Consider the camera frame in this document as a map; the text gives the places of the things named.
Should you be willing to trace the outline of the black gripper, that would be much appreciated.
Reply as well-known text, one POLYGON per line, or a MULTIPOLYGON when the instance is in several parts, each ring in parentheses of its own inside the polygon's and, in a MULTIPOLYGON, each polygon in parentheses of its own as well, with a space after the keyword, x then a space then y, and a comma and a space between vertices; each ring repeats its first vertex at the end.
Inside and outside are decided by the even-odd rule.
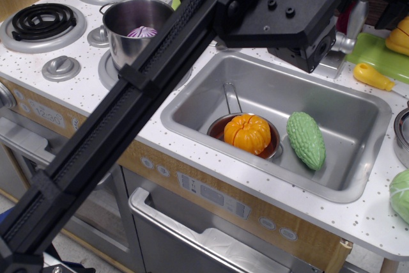
POLYGON ((214 29, 234 48, 266 48, 311 73, 336 40, 340 0, 218 0, 214 29))

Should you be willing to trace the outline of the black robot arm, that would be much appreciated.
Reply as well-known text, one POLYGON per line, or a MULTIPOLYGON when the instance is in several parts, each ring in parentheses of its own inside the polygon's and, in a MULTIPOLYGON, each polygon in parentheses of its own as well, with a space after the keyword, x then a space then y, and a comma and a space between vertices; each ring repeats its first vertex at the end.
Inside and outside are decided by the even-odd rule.
POLYGON ((229 48, 308 49, 334 39, 339 1, 181 0, 1 223, 1 271, 42 271, 54 237, 214 38, 229 48))

